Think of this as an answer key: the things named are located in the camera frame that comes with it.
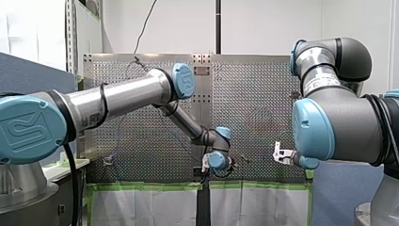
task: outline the pegboard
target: pegboard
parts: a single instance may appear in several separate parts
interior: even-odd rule
[[[205,126],[232,130],[231,156],[239,164],[229,179],[304,182],[303,169],[274,162],[274,142],[293,149],[291,110],[297,78],[289,74],[287,56],[87,55],[85,86],[138,78],[151,68],[171,69],[187,63],[196,72],[197,89],[185,110]],[[189,139],[158,109],[144,107],[86,133],[90,182],[193,180],[199,162]],[[112,166],[103,159],[114,156]]]
[[[273,160],[274,145],[294,149],[291,113],[299,80],[287,56],[212,56],[212,125],[232,130],[229,179],[297,182],[304,170]]]

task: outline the metal post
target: metal post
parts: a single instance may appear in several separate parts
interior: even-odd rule
[[[216,0],[216,53],[219,55],[222,52],[222,0]]]

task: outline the metal frame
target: metal frame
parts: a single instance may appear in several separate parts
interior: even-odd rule
[[[264,103],[249,103],[249,105],[260,105],[259,108],[266,108],[270,107],[271,109],[268,109],[267,111],[262,111],[253,114],[252,116],[255,117],[252,120],[252,124],[256,125],[258,122],[257,120],[264,120],[264,118],[269,117],[270,114],[272,115],[273,119],[267,119],[267,121],[261,121],[259,123],[260,125],[267,125],[267,122],[273,122],[273,121],[283,121],[281,129],[284,131],[287,129],[291,129],[291,106],[294,103],[294,100],[290,98],[292,96],[292,93],[297,93],[299,90],[299,83],[296,78],[290,77],[289,74],[289,57],[287,56],[221,56],[221,55],[216,55],[216,56],[211,56],[211,55],[206,55],[206,54],[193,54],[193,55],[109,55],[109,54],[96,54],[96,55],[85,55],[84,57],[84,72],[85,72],[85,87],[86,88],[91,88],[93,86],[99,86],[102,82],[108,82],[108,83],[113,83],[113,82],[118,82],[123,79],[127,79],[128,77],[124,74],[125,72],[128,72],[128,74],[133,75],[134,77],[139,77],[141,75],[144,75],[144,71],[135,71],[139,69],[139,66],[134,63],[135,57],[138,57],[139,61],[149,65],[150,67],[167,67],[174,62],[187,62],[189,63],[192,67],[193,70],[196,74],[196,81],[197,81],[197,87],[196,87],[196,92],[195,96],[189,101],[189,106],[188,110],[189,113],[197,120],[200,122],[203,126],[206,127],[215,127],[218,125],[225,125],[226,122],[229,122],[230,119],[230,112],[233,112],[232,109],[226,109],[226,114],[222,117],[215,115],[219,113],[215,113],[215,109],[221,109],[221,102],[223,100],[228,100],[230,106],[236,106],[239,104],[239,102],[235,102],[232,98],[232,96],[223,96],[223,100],[218,99],[220,95],[223,95],[224,90],[219,90],[223,88],[224,85],[228,86],[229,84],[234,84],[236,83],[237,85],[240,85],[240,81],[234,81],[232,79],[235,79],[235,76],[239,76],[240,74],[243,75],[243,79],[245,79],[245,73],[248,71],[249,73],[256,73],[259,75],[260,78],[258,79],[257,77],[255,78],[250,78],[253,79],[253,84],[250,84],[252,87],[243,87],[243,89],[247,90],[247,93],[249,95],[259,95],[260,89],[264,89],[265,92],[270,92],[272,93],[271,97],[268,97],[264,95]],[[240,72],[237,72],[235,74],[224,74],[219,72],[222,72],[220,68],[238,68],[240,69]],[[98,73],[115,73],[115,74],[108,74],[105,76],[104,74],[102,75],[102,78],[105,78],[105,80],[99,81],[98,78]],[[225,81],[230,81],[229,84],[223,84],[220,83],[220,79],[223,79]],[[149,117],[148,119],[151,119],[152,121],[156,121],[155,118],[151,118],[153,115],[140,115],[140,113],[133,113],[133,115],[137,115],[138,117]],[[167,120],[165,120],[167,123],[168,130],[172,129],[174,132],[177,131],[176,127],[169,123]],[[134,126],[133,121],[126,122],[129,126]],[[112,126],[116,126],[117,123],[113,122],[110,123],[108,126],[106,125],[105,128],[111,129]],[[231,175],[229,179],[232,180],[257,180],[257,181],[273,181],[273,182],[289,182],[289,183],[304,183],[306,182],[306,175],[303,169],[299,169],[296,167],[290,167],[290,166],[282,166],[276,162],[273,161],[272,157],[272,152],[273,149],[270,150],[270,156],[268,156],[268,143],[270,140],[276,141],[276,139],[282,139],[282,147],[285,149],[293,149],[293,139],[291,134],[289,133],[281,133],[279,135],[279,127],[277,125],[273,125],[272,128],[273,130],[270,131],[270,133],[267,133],[267,131],[262,131],[261,134],[237,134],[234,133],[234,129],[232,130],[233,132],[233,142],[232,142],[232,151],[231,154],[236,158],[238,164],[240,165],[240,168]],[[108,182],[108,181],[113,181],[116,179],[115,175],[109,175],[105,176],[106,179],[99,179],[99,178],[93,178],[95,177],[95,174],[98,173],[96,172],[96,168],[110,168],[110,167],[103,167],[102,166],[102,157],[103,156],[98,156],[98,150],[97,150],[97,143],[95,139],[95,131],[87,131],[86,132],[86,157],[94,159],[94,162],[98,162],[97,165],[96,163],[92,164],[92,167],[88,169],[88,179],[91,182]],[[234,149],[234,143],[237,144],[237,142],[243,142],[245,143],[245,140],[242,140],[243,137],[248,137],[249,139],[253,140],[254,136],[256,137],[262,137],[262,135],[266,136],[264,140],[265,142],[260,142],[257,144],[257,148],[259,149],[258,151],[253,151],[250,148],[248,150],[238,150]],[[152,146],[156,146],[156,140],[150,141],[152,143]],[[173,142],[176,143],[176,149],[180,148],[179,142],[173,140]],[[191,146],[191,152],[192,154],[199,158],[200,154],[203,152],[203,147],[198,147],[198,146]],[[248,165],[246,161],[244,161],[248,156],[246,154],[250,153],[252,155],[259,154],[260,156],[251,156],[249,161],[252,162],[252,165]],[[159,159],[152,159],[152,161],[159,161],[162,159],[161,155],[159,156]],[[135,161],[140,161],[140,160],[134,160],[131,159],[132,162],[130,163],[131,165],[135,164]],[[189,168],[187,165],[185,165],[184,168],[180,168],[180,170],[172,170],[172,173],[175,172],[181,172],[183,170],[189,170],[188,174],[192,174],[192,167],[198,166],[199,162],[197,160],[192,159],[190,161],[191,167]],[[138,170],[141,169],[135,169],[133,170],[133,167],[130,168],[131,173],[138,173]],[[177,181],[191,181],[192,178],[190,177],[182,177],[180,179],[178,178],[139,178],[140,181],[155,181],[155,182],[177,182]]]

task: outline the green tape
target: green tape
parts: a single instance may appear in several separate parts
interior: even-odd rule
[[[88,189],[93,191],[121,191],[121,190],[142,190],[142,191],[185,191],[185,190],[199,190],[201,184],[199,183],[144,183],[144,182],[115,182],[115,183],[100,183],[89,184]]]
[[[211,189],[229,189],[229,188],[241,188],[242,187],[241,181],[215,181],[211,182],[210,188]]]
[[[87,192],[86,192],[86,205],[87,205],[87,209],[88,209],[88,226],[91,226],[91,207],[93,205],[93,192],[94,190],[91,188],[87,188]]]
[[[306,179],[313,179],[314,178],[314,170],[312,169],[305,169]]]
[[[308,226],[311,226],[311,215],[313,208],[313,186],[310,186],[308,193]]]

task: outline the gray surface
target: gray surface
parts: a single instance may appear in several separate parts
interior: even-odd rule
[[[372,200],[382,171],[366,164],[322,162],[313,180],[312,226],[354,225],[355,208]]]
[[[23,94],[56,89],[62,93],[76,90],[75,76],[15,56],[0,53],[0,92]],[[42,165],[59,159],[59,150],[41,161]]]
[[[231,128],[231,156],[240,168],[229,179],[305,181],[303,169],[279,164],[272,157],[276,140],[282,141],[284,149],[294,148],[290,132],[294,100],[290,95],[298,92],[299,82],[290,76],[289,57],[137,56],[149,69],[169,69],[176,62],[210,67],[211,76],[196,76],[200,91],[197,89],[195,96],[181,106],[190,112],[197,105],[191,113],[204,126]],[[87,89],[145,74],[133,63],[133,55],[88,55],[85,60]],[[91,182],[192,180],[193,162],[175,136],[191,151],[189,140],[168,119],[164,126],[157,109],[144,107],[125,117],[120,125],[120,142],[116,138],[119,123],[120,119],[106,122],[86,135],[87,148],[98,157],[89,167]],[[114,164],[105,168],[103,159],[110,155],[115,156]]]

